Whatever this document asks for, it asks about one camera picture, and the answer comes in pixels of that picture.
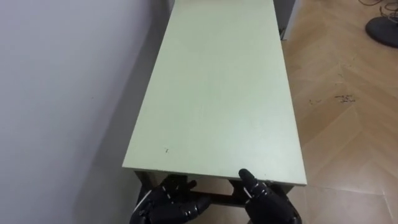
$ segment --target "white wall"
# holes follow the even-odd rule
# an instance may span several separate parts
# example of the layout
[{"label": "white wall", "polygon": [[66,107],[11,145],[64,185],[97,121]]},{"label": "white wall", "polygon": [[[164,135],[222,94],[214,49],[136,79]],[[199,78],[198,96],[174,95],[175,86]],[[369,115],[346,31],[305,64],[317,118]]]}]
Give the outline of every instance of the white wall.
[{"label": "white wall", "polygon": [[173,6],[174,6],[175,0],[167,0],[167,5],[169,7],[169,10],[171,11]]},{"label": "white wall", "polygon": [[151,18],[149,0],[0,2],[0,223],[128,221]]}]

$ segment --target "light green tabletop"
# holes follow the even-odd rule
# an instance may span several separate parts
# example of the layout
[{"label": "light green tabletop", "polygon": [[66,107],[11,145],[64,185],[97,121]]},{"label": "light green tabletop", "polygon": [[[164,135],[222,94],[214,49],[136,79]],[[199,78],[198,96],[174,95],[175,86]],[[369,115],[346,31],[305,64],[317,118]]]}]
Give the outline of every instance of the light green tabletop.
[{"label": "light green tabletop", "polygon": [[123,166],[307,183],[272,0],[176,0]]}]

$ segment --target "wooden floor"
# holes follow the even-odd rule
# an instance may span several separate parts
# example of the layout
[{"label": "wooden floor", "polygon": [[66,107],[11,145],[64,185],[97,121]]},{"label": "wooden floor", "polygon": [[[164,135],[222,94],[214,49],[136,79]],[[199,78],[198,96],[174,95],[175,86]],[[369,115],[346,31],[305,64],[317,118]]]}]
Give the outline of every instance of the wooden floor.
[{"label": "wooden floor", "polygon": [[[398,51],[364,31],[379,6],[303,1],[283,47],[308,186],[289,197],[308,224],[398,224]],[[248,220],[212,206],[192,223]]]}]

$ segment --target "table frame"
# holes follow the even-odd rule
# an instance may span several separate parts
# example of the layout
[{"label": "table frame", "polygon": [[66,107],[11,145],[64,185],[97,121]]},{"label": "table frame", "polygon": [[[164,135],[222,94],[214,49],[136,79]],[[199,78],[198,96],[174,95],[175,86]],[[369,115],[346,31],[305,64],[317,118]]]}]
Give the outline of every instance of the table frame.
[{"label": "table frame", "polygon": [[[137,203],[141,201],[141,199],[145,196],[148,191],[157,186],[155,183],[155,179],[150,172],[146,171],[135,171],[138,179],[141,181],[142,187],[140,194],[138,196]],[[224,195],[224,194],[213,194],[213,193],[204,193],[204,192],[196,192],[192,191],[194,197],[204,197],[208,196],[211,198],[211,203],[215,205],[224,205],[231,207],[241,207],[244,208],[247,202],[246,192],[243,190],[243,184],[240,180],[229,180],[231,185],[234,188],[232,195]],[[272,184],[274,188],[281,189],[287,194],[292,188],[293,185],[280,185],[280,184]]]}]

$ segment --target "parquet floor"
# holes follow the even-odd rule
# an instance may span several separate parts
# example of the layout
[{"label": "parquet floor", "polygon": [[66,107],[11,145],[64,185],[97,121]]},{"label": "parquet floor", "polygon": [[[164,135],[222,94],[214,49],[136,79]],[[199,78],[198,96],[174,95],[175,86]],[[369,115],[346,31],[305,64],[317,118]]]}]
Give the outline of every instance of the parquet floor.
[{"label": "parquet floor", "polygon": [[[283,48],[308,186],[289,197],[307,224],[398,224],[398,50],[364,31],[378,6],[303,1]],[[192,223],[248,220],[212,206]]]}]

